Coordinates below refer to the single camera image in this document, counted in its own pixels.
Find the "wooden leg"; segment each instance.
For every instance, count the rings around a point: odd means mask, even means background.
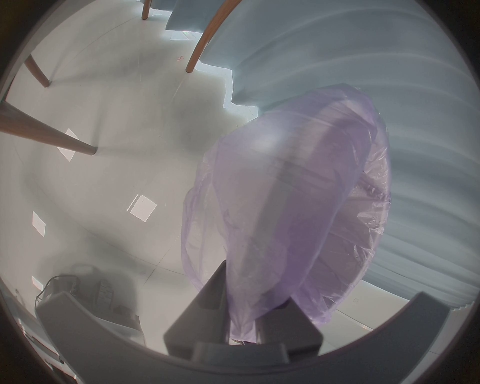
[[[33,77],[35,77],[45,88],[50,85],[50,80],[43,74],[35,60],[33,60],[32,55],[28,56],[27,60],[25,60],[25,66],[28,68]]]
[[[152,0],[145,0],[144,9],[142,10],[142,20],[148,19],[148,13],[150,12],[150,4],[152,4]]]
[[[0,132],[70,149],[87,155],[93,155],[96,152],[96,147],[57,131],[41,121],[28,116],[6,101],[0,103]]]
[[[200,38],[200,40],[198,40],[197,46],[193,50],[192,56],[190,57],[190,60],[187,64],[187,68],[185,69],[187,73],[192,73],[198,59],[200,58],[207,44],[212,39],[215,32],[220,28],[228,15],[231,14],[231,12],[240,2],[241,0],[225,0],[225,2],[220,6],[220,8],[218,8],[218,11],[216,12],[212,20],[210,20],[210,22],[208,23],[207,28],[205,28],[202,37]]]

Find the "purple plastic bag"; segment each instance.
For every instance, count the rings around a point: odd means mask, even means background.
[[[390,207],[385,125],[348,85],[316,89],[220,138],[183,211],[181,257],[201,289],[227,260],[231,337],[290,296],[320,326],[365,274]]]

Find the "black cable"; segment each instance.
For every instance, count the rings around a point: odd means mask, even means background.
[[[34,304],[34,307],[36,308],[36,304],[38,302],[38,299],[40,298],[40,295],[45,292],[45,290],[47,289],[48,285],[50,284],[50,282],[53,280],[53,279],[56,279],[58,277],[76,277],[78,278],[77,275],[57,275],[57,276],[53,276],[49,281],[47,281],[47,283],[45,284],[45,286],[43,287],[42,291],[35,297],[35,304]]]

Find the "tile floor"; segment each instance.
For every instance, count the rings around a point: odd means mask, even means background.
[[[16,75],[9,103],[98,152],[0,135],[0,276],[31,312],[53,275],[81,275],[87,287],[105,276],[140,316],[147,346],[165,353],[163,333],[196,294],[180,262],[184,196],[203,153],[255,110],[228,108],[224,75],[185,72],[198,34],[183,38],[165,31],[166,12],[141,12],[133,0],[96,0],[33,52],[49,88],[24,66]],[[406,302],[361,282],[322,329],[321,353]]]

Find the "crumpled plastic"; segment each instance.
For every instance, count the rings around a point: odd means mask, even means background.
[[[319,88],[221,137],[183,211],[181,258],[200,290],[227,260],[231,337],[289,297],[320,327],[365,274],[390,207],[388,137],[371,99]]]

